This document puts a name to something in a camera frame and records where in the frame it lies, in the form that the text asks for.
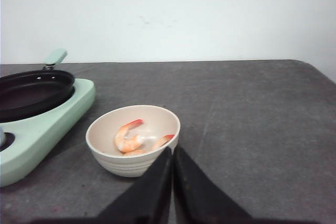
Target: ceramic bowl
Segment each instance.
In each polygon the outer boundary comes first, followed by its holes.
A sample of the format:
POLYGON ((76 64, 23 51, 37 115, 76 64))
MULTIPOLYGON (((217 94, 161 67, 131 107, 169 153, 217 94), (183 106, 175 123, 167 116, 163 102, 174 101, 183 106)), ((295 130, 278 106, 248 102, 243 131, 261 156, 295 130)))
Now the ceramic bowl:
POLYGON ((154 162, 164 148, 174 150, 180 133, 180 121, 171 111, 152 105, 133 105, 108 112, 96 119, 86 132, 86 142, 98 163, 106 170, 123 177, 139 177, 154 162), (137 119, 143 124, 131 129, 127 136, 138 134, 144 143, 138 148, 144 154, 123 156, 114 136, 123 125, 137 119), (153 144, 165 135, 174 137, 160 148, 151 151, 153 144))

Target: gray table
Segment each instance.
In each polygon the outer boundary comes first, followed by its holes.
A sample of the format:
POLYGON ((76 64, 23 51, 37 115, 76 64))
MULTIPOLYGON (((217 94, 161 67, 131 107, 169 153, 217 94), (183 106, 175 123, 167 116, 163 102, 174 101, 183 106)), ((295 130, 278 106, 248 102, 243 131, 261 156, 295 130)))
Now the gray table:
MULTIPOLYGON (((4 65, 2 75, 41 65, 4 65)), ((136 180, 113 175, 85 143, 100 115, 133 104, 172 110, 180 145, 254 217, 336 222, 336 85, 293 60, 77 63, 90 110, 23 180, 1 188, 3 223, 95 216, 136 180)), ((175 223, 172 200, 169 223, 175 223)))

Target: frying pan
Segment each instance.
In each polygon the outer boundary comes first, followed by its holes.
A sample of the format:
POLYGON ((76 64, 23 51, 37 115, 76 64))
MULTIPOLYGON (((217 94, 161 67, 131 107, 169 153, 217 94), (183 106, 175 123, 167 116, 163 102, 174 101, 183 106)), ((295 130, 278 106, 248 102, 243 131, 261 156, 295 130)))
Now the frying pan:
POLYGON ((68 53, 53 51, 43 70, 21 72, 0 78, 0 122, 28 118, 51 110, 74 92, 72 74, 54 70, 68 53))

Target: portable gas stove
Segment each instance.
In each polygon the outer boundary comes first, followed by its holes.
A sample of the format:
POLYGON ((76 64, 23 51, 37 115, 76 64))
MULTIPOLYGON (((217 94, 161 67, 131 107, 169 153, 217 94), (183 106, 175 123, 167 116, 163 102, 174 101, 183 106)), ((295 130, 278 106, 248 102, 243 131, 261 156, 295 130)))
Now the portable gas stove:
POLYGON ((6 143, 0 152, 0 186, 7 186, 29 174, 59 140, 91 107, 95 85, 75 79, 74 93, 61 105, 22 120, 0 123, 6 143))

